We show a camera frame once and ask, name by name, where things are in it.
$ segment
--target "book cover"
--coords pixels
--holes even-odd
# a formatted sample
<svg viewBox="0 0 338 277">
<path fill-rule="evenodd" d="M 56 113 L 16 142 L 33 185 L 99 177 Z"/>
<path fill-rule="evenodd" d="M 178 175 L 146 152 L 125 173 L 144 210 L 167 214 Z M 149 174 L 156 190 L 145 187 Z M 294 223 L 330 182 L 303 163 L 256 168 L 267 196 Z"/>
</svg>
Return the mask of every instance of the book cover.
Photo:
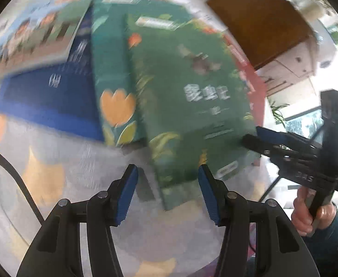
<svg viewBox="0 0 338 277">
<path fill-rule="evenodd" d="M 234 56 L 234 61 L 239 70 L 239 76 L 245 85 L 255 125 L 263 126 L 266 85 L 256 74 L 255 69 L 247 59 L 246 55 L 228 31 L 223 34 L 223 39 L 229 52 Z"/>
<path fill-rule="evenodd" d="M 149 16 L 185 23 L 191 19 L 186 9 L 162 0 L 94 0 L 92 24 L 93 71 L 96 100 L 106 142 L 120 145 L 145 137 L 137 111 L 135 82 L 126 45 L 125 16 Z M 131 38 L 131 45 L 139 42 Z"/>
<path fill-rule="evenodd" d="M 0 38 L 0 78 L 65 62 L 92 0 L 36 0 Z"/>
<path fill-rule="evenodd" d="M 140 111 L 170 209 L 183 203 L 174 186 L 197 179 L 201 164 L 227 179 L 257 158 L 240 145 L 256 133 L 250 102 L 221 33 L 196 19 L 178 24 L 133 14 L 127 26 Z M 140 41 L 130 45 L 132 37 Z"/>
<path fill-rule="evenodd" d="M 0 113 L 103 141 L 91 68 L 92 10 L 83 18 L 66 63 L 6 78 Z"/>
</svg>

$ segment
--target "black cable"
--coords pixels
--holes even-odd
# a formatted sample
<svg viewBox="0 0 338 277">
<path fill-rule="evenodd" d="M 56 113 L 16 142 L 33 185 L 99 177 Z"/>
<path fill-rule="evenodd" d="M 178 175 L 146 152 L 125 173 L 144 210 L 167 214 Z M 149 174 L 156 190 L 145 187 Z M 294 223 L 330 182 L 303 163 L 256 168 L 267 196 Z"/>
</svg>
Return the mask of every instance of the black cable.
<svg viewBox="0 0 338 277">
<path fill-rule="evenodd" d="M 18 185 L 18 187 L 22 191 L 25 199 L 27 200 L 30 208 L 33 210 L 33 213 L 35 214 L 38 221 L 42 225 L 44 223 L 45 219 L 43 218 L 43 216 L 42 216 L 41 212 L 39 211 L 37 205 L 35 204 L 32 196 L 30 195 L 24 181 L 22 180 L 22 177 L 20 177 L 19 173 L 15 170 L 15 168 L 11 165 L 11 163 L 9 163 L 6 160 L 6 158 L 3 157 L 1 154 L 0 154 L 0 166 L 2 166 L 6 170 L 6 172 L 9 173 L 11 175 L 11 177 L 15 180 L 16 184 Z"/>
<path fill-rule="evenodd" d="M 272 189 L 277 185 L 277 183 L 280 181 L 281 176 L 278 175 L 277 178 L 273 181 L 272 184 L 267 188 L 267 190 L 264 192 L 264 194 L 261 196 L 258 202 L 263 202 L 266 196 L 272 191 Z"/>
</svg>

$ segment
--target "sleeve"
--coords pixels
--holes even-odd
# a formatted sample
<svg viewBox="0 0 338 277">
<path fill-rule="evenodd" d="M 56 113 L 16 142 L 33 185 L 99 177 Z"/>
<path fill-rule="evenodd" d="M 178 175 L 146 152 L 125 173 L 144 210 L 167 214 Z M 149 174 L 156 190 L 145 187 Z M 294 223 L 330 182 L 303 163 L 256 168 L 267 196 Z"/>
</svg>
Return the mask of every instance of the sleeve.
<svg viewBox="0 0 338 277">
<path fill-rule="evenodd" d="M 338 264 L 338 211 L 332 224 L 326 229 L 317 229 L 311 237 L 303 237 L 320 275 L 330 276 Z"/>
</svg>

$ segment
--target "human hand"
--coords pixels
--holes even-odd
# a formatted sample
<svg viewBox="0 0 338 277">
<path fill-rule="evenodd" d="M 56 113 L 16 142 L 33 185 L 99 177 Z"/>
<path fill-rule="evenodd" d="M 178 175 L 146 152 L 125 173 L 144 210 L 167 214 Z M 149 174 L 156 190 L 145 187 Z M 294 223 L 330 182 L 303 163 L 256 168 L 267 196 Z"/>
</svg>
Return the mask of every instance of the human hand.
<svg viewBox="0 0 338 277">
<path fill-rule="evenodd" d="M 311 195 L 313 194 L 309 192 L 308 188 L 301 186 L 297 190 L 297 198 L 293 201 L 294 210 L 291 221 L 301 236 L 306 236 L 312 231 L 312 216 L 305 204 L 305 199 Z M 320 220 L 318 229 L 329 227 L 336 213 L 337 208 L 332 202 L 328 205 L 321 206 L 316 214 L 316 218 Z"/>
</svg>

